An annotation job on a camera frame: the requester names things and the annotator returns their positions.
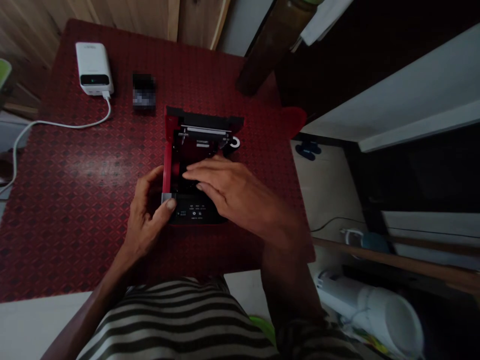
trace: cable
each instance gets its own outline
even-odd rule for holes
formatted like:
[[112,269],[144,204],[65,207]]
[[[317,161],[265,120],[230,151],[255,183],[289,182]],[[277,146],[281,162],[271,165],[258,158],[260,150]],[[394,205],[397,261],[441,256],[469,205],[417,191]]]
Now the cable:
[[348,218],[348,217],[337,216],[337,217],[334,217],[334,218],[331,218],[330,220],[328,220],[326,223],[324,223],[324,224],[323,224],[322,226],[320,226],[318,229],[310,230],[310,232],[311,232],[311,233],[314,233],[314,232],[320,231],[320,230],[322,230],[323,228],[325,228],[328,224],[330,224],[333,220],[336,220],[336,219],[350,220],[350,221],[354,221],[354,222],[356,222],[356,223],[365,224],[365,221],[355,220],[355,219],[351,219],[351,218]]
[[437,231],[427,231],[427,230],[413,230],[413,229],[404,229],[404,228],[400,228],[400,227],[391,227],[391,226],[388,226],[388,228],[389,228],[389,229],[395,229],[395,230],[413,231],[413,232],[418,232],[418,233],[450,235],[450,236],[460,236],[460,237],[464,237],[464,238],[480,239],[480,236],[452,234],[452,233],[449,233],[449,232],[437,232]]
[[[354,222],[356,222],[356,223],[366,224],[365,221],[355,220],[355,219],[351,219],[351,218],[348,218],[348,217],[340,217],[340,216],[337,216],[337,217],[334,217],[334,218],[331,218],[330,220],[328,220],[326,223],[324,223],[324,224],[323,224],[322,226],[320,226],[318,229],[310,230],[310,232],[311,232],[311,233],[314,233],[314,232],[320,231],[320,230],[322,230],[323,228],[325,228],[328,224],[330,224],[333,220],[336,220],[336,219],[345,219],[345,220],[354,221]],[[413,232],[418,232],[418,233],[439,234],[439,235],[451,235],[451,236],[459,236],[459,237],[464,237],[464,238],[480,239],[479,236],[453,234],[453,233],[448,233],[448,232],[436,232],[436,231],[427,231],[427,230],[414,230],[414,229],[405,229],[405,228],[401,228],[401,227],[391,227],[391,226],[387,226],[387,228],[388,228],[388,229],[395,229],[395,230],[413,231]]]
[[103,98],[106,100],[106,103],[108,104],[108,112],[106,113],[106,116],[97,122],[91,123],[91,124],[86,124],[86,125],[66,125],[66,124],[61,124],[61,123],[56,123],[56,122],[50,122],[50,121],[43,121],[43,120],[36,120],[32,121],[29,123],[20,133],[20,135],[17,136],[15,139],[15,142],[13,143],[13,177],[11,178],[11,181],[2,189],[0,190],[0,195],[3,194],[5,190],[7,190],[10,186],[13,185],[15,182],[15,179],[17,178],[17,146],[19,145],[20,139],[25,135],[25,133],[34,125],[36,124],[46,124],[46,125],[54,125],[62,128],[69,128],[69,129],[85,129],[85,128],[90,128],[96,125],[99,125],[106,121],[109,117],[110,114],[112,113],[112,106],[110,105],[110,93],[108,91],[102,91],[101,94],[103,95]]

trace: white plastic container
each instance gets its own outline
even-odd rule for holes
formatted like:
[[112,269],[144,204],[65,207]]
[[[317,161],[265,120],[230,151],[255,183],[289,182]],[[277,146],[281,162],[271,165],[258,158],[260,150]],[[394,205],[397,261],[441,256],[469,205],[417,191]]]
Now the white plastic container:
[[352,325],[375,336],[392,353],[417,359],[424,346],[419,317],[402,296],[331,271],[315,278],[320,300]]

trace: white charging cable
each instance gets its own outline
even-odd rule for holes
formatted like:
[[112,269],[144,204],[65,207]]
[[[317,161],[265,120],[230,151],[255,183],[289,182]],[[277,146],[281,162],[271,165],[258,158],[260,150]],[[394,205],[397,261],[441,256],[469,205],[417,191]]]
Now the white charging cable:
[[36,120],[32,121],[29,123],[20,133],[20,135],[17,136],[15,142],[13,143],[13,177],[11,178],[11,181],[2,189],[0,190],[0,195],[3,194],[5,190],[7,190],[12,184],[14,183],[15,179],[17,178],[17,146],[19,145],[19,141],[22,138],[23,135],[34,125],[36,124],[46,124],[46,125],[54,125],[54,126],[59,126],[62,128],[69,128],[69,129],[85,129],[85,128],[90,128],[96,125],[99,125],[106,121],[109,117],[110,114],[112,113],[112,107],[110,105],[110,93],[108,91],[102,91],[101,94],[103,95],[103,98],[106,100],[106,103],[108,104],[108,112],[106,113],[106,116],[97,122],[91,123],[91,124],[86,124],[86,125],[65,125],[65,124],[60,124],[57,122],[50,122],[50,121],[43,121],[43,120]]

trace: patterned tablecloth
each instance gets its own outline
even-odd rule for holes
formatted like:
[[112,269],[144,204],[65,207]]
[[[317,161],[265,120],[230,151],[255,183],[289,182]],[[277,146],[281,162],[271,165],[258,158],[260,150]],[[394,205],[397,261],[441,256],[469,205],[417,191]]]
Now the patterned tablecloth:
[[[163,162],[165,105],[244,117],[234,159],[305,215],[273,77],[255,97],[245,97],[235,90],[242,57],[70,20],[39,119],[81,125],[107,112],[101,96],[80,88],[76,42],[106,47],[115,86],[112,117],[85,130],[32,129],[1,222],[0,302],[89,291],[98,284],[124,240],[137,178]],[[133,71],[156,78],[155,116],[133,113]],[[232,223],[169,226],[133,281],[258,269],[261,255],[260,240]]]

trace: white cloth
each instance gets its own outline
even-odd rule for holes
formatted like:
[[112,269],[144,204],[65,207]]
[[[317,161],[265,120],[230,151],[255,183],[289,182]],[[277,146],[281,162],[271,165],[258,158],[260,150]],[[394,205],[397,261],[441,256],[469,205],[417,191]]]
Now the white cloth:
[[300,34],[305,44],[321,40],[347,10],[353,0],[325,0],[316,8],[316,14]]

